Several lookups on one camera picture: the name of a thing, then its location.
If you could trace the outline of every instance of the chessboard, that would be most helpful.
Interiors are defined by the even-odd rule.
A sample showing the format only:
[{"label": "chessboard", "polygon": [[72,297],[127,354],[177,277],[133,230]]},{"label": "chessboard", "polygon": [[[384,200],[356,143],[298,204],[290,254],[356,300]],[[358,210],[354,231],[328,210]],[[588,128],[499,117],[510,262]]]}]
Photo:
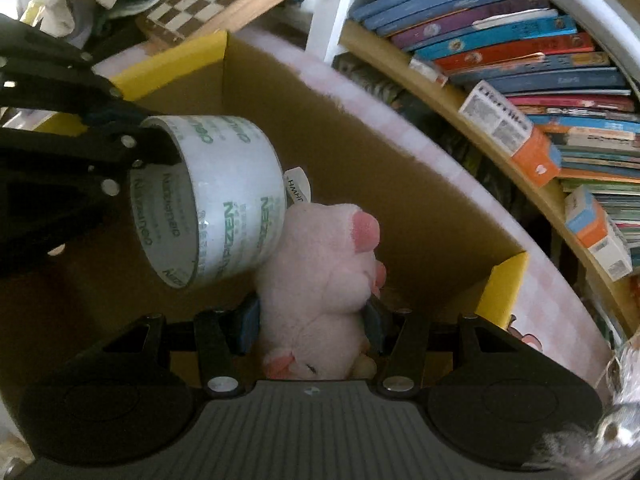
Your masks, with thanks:
[{"label": "chessboard", "polygon": [[161,0],[138,19],[151,39],[176,46],[220,28],[238,30],[283,0]]}]

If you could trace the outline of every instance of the stuffed pig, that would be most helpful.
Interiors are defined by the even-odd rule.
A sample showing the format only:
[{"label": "stuffed pig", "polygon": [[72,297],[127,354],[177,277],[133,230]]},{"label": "stuffed pig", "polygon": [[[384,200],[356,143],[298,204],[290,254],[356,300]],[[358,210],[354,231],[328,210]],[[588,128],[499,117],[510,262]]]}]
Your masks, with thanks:
[{"label": "stuffed pig", "polygon": [[260,351],[270,379],[372,378],[360,310],[379,294],[380,227],[351,204],[287,209],[278,247],[257,273]]}]

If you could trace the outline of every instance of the gray ribbed panel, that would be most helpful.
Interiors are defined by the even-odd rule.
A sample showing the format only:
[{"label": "gray ribbed panel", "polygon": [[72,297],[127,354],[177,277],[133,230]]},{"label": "gray ribbed panel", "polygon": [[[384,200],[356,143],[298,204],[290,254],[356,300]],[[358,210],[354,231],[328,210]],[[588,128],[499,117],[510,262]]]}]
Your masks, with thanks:
[{"label": "gray ribbed panel", "polygon": [[241,399],[209,402],[184,438],[151,458],[110,469],[39,460],[20,480],[561,478],[477,465],[441,443],[414,405],[381,399],[362,381],[260,381]]}]

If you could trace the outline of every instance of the pink gingham fabric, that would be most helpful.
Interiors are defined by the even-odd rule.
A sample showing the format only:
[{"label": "pink gingham fabric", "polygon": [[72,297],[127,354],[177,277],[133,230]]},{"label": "pink gingham fabric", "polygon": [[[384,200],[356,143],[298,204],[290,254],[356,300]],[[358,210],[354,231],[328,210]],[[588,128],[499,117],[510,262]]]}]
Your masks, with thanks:
[{"label": "pink gingham fabric", "polygon": [[346,113],[410,153],[449,181],[529,253],[513,314],[521,334],[532,334],[544,353],[595,385],[610,350],[572,288],[513,217],[453,158],[412,124],[330,66],[287,41],[249,26],[238,37],[289,66],[310,88],[331,98]]}]

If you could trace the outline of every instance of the purple book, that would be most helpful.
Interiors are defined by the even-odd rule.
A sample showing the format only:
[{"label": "purple book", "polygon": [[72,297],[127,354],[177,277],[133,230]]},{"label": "purple book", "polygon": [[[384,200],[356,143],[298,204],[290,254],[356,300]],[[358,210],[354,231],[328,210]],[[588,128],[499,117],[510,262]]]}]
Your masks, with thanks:
[{"label": "purple book", "polygon": [[546,9],[549,6],[549,0],[504,0],[421,23],[392,35],[391,41],[398,48],[407,48],[427,38],[435,38],[460,28],[470,27],[479,20],[503,14],[514,14],[524,10]]}]

